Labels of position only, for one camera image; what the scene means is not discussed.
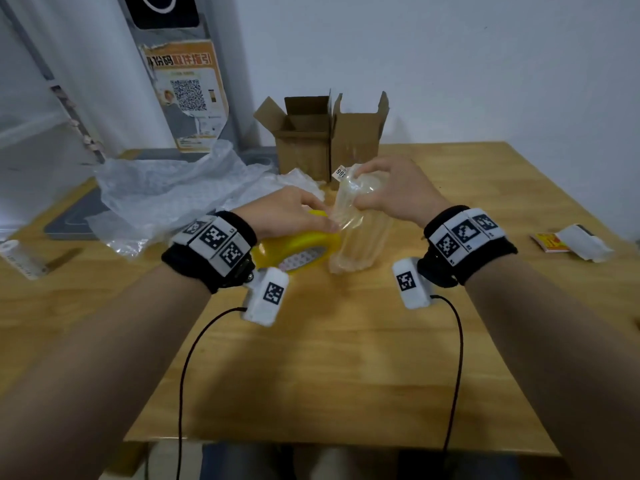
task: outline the cardboard box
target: cardboard box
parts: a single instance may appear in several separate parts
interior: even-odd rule
[[[368,162],[378,156],[382,129],[389,113],[387,93],[382,92],[378,112],[341,112],[342,94],[335,100],[331,133],[331,173],[340,165],[350,167],[354,163]],[[331,188],[338,188],[332,178]]]
[[[314,180],[329,182],[330,97],[287,97],[284,104],[286,113],[267,98],[253,113],[276,138],[280,173],[300,168]]]

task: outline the wooden table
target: wooden table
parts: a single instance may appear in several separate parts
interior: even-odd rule
[[[488,211],[524,259],[638,338],[637,252],[508,144],[386,145],[381,153],[410,155],[453,202]],[[0,263],[0,391],[77,320],[158,263],[162,246],[128,263],[100,242],[44,236],[43,226],[93,185],[81,185],[16,234],[52,261],[50,275],[29,282]],[[594,264],[544,254],[529,238],[573,223],[603,238],[617,256]],[[317,266],[296,274],[272,328],[236,315],[212,327],[189,366],[186,436],[441,447],[456,377],[456,321],[444,303],[406,310],[391,272],[394,261],[424,254],[420,233],[413,224],[395,222],[376,265],[360,273],[333,276]],[[451,447],[556,453],[464,289],[440,292],[457,307],[465,331]],[[128,439],[177,435],[178,384],[188,347],[210,318],[238,306],[244,294],[228,289],[212,298]]]

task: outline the qr code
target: qr code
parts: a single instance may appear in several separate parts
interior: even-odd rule
[[[198,79],[175,79],[171,81],[178,107],[183,111],[206,111],[202,88]]]

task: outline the price sticker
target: price sticker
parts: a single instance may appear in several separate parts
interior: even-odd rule
[[[342,179],[347,175],[347,169],[340,165],[334,172],[332,177],[334,177],[338,182],[341,182]]]

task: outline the poster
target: poster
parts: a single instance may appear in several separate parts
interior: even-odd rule
[[[178,149],[208,152],[229,115],[213,42],[142,45],[140,51]]]

